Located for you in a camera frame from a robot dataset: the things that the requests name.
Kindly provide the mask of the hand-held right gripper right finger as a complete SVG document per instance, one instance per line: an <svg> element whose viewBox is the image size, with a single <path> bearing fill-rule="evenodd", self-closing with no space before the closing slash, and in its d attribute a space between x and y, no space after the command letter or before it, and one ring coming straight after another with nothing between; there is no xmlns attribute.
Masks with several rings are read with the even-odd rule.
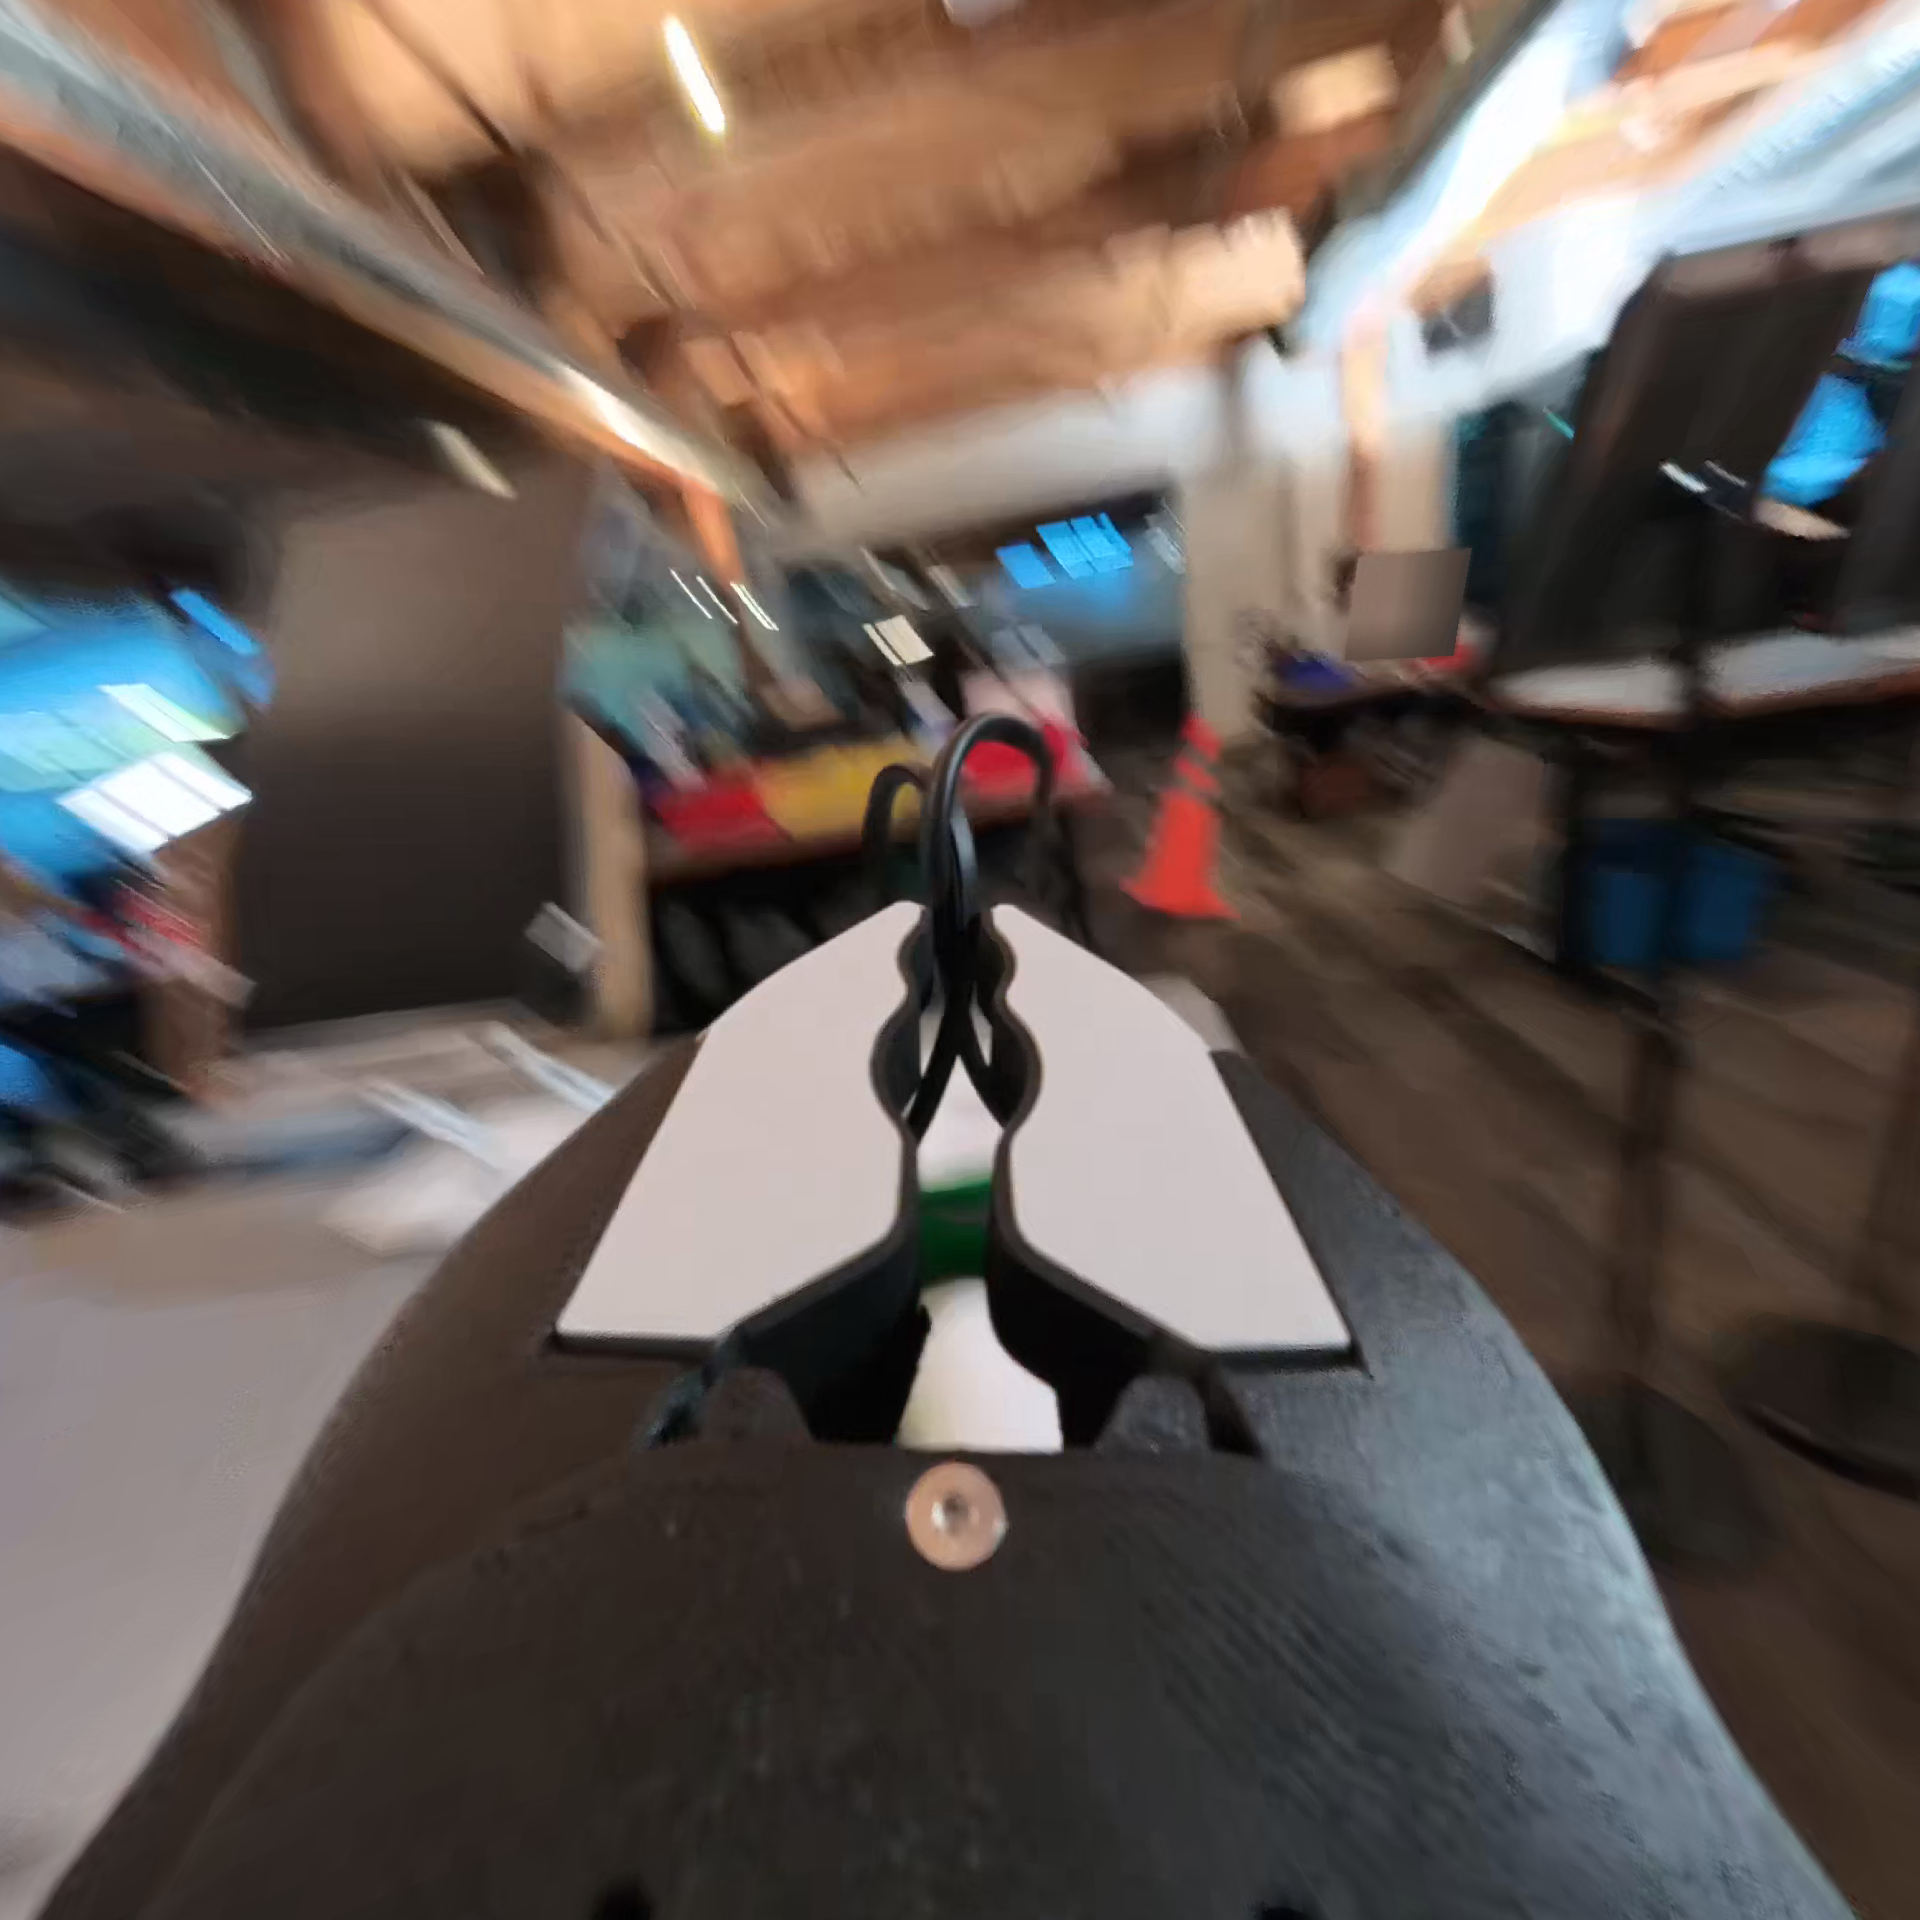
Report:
<svg viewBox="0 0 1920 1920"><path fill-rule="evenodd" d="M1356 1364L1224 1061L1179 1011L1014 904L978 922L978 1011L989 1321L1064 1443L1093 1443L1147 1379L1187 1387L1235 1443L1235 1379Z"/></svg>

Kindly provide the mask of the orange traffic cone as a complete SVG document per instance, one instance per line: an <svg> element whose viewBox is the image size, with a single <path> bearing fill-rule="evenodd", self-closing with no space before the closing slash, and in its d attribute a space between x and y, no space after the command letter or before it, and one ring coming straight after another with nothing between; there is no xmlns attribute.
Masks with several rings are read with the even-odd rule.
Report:
<svg viewBox="0 0 1920 1920"><path fill-rule="evenodd" d="M1238 906L1220 894L1220 742L1211 724L1187 715L1166 775L1141 858L1121 892L1166 922L1235 924Z"/></svg>

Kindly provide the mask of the green plastic bin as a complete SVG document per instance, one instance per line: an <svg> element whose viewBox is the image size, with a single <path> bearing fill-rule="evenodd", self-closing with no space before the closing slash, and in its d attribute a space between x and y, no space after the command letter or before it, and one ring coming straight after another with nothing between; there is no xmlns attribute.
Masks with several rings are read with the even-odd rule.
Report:
<svg viewBox="0 0 1920 1920"><path fill-rule="evenodd" d="M985 1276L991 1173L956 1173L919 1185L917 1195L919 1285Z"/></svg>

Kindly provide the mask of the printed paper sheets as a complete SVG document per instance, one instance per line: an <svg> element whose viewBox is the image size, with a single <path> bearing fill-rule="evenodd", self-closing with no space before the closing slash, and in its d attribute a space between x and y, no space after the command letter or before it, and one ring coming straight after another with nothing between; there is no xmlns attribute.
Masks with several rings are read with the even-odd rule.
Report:
<svg viewBox="0 0 1920 1920"><path fill-rule="evenodd" d="M211 1081L223 1141L312 1168L323 1221L379 1258L449 1246L656 1055L507 1005L315 1022L238 1050Z"/></svg>

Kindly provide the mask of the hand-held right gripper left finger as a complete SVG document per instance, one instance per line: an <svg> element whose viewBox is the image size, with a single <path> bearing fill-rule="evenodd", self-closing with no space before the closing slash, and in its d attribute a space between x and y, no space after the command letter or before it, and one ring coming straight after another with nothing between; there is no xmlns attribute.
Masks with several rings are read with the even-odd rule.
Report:
<svg viewBox="0 0 1920 1920"><path fill-rule="evenodd" d="M568 1357L761 1368L825 1443L890 1443L925 1349L925 906L886 904L728 1005L551 1321Z"/></svg>

